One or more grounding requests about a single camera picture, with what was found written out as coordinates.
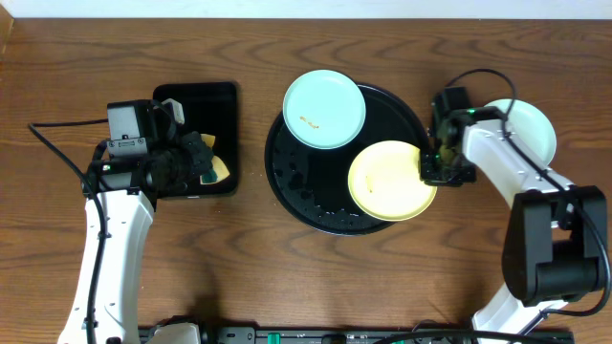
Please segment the green yellow sponge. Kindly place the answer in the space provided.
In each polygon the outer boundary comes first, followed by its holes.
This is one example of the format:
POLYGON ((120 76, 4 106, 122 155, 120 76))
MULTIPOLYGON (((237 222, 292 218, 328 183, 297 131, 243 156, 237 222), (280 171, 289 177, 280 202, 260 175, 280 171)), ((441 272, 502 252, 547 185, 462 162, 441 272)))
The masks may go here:
MULTIPOLYGON (((216 137, 209 134, 202 134, 201 139, 208 148, 212 148, 216 137)), ((229 169, 219 157, 213 155, 211 163, 212 169, 200 177, 200 185, 220 183, 230 176, 229 169)))

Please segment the yellow plate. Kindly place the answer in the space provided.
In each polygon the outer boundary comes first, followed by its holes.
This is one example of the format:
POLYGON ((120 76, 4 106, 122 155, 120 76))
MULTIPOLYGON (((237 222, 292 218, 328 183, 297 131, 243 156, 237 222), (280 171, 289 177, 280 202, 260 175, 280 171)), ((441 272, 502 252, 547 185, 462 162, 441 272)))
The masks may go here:
POLYGON ((367 215, 401 222, 425 211, 437 188, 420 177, 421 150, 404 141, 385 140, 367 146, 352 161, 349 194, 367 215))

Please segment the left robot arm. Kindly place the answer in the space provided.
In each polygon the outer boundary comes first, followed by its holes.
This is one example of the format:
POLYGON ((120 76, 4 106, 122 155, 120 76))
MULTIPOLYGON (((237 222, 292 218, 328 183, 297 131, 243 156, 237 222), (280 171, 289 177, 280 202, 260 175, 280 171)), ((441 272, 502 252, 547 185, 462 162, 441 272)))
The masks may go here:
POLYGON ((87 233, 76 297, 61 343, 137 343, 144 244, 159 198, 213 170, 198 132, 113 130, 77 175, 87 233))

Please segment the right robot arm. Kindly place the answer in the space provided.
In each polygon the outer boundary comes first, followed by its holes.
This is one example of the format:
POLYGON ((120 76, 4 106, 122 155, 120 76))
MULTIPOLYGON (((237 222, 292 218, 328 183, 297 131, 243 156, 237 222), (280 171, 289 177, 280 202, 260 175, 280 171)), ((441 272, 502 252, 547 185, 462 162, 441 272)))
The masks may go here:
POLYGON ((511 214, 502 253, 504 283, 471 319, 478 332, 525 335, 551 314, 600 312, 611 294, 604 194, 550 168, 530 132, 494 106, 442 106, 421 176, 434 186, 471 183, 481 170, 511 214))

